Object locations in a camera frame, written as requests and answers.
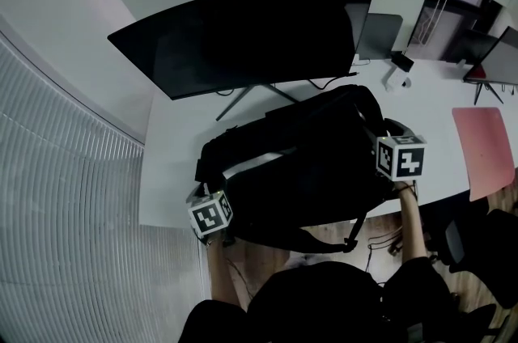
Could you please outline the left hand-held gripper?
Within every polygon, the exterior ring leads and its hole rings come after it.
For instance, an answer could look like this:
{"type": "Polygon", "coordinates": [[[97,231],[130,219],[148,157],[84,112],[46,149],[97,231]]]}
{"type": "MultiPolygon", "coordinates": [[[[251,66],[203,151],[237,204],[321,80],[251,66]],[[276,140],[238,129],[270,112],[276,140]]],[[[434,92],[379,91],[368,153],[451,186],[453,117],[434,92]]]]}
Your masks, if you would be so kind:
{"type": "Polygon", "coordinates": [[[233,210],[223,190],[206,193],[205,185],[199,184],[186,202],[191,227],[203,244],[207,244],[215,232],[228,228],[233,219],[233,210]]]}

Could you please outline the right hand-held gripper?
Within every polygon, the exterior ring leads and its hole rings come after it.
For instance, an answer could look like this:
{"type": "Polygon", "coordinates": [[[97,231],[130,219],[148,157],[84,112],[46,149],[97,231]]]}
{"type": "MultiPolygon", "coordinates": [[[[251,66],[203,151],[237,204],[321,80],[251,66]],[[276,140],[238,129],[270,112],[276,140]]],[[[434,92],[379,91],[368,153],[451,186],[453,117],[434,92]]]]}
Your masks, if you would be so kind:
{"type": "Polygon", "coordinates": [[[376,139],[376,170],[393,182],[417,180],[427,141],[398,121],[386,118],[384,123],[388,135],[376,139]]]}

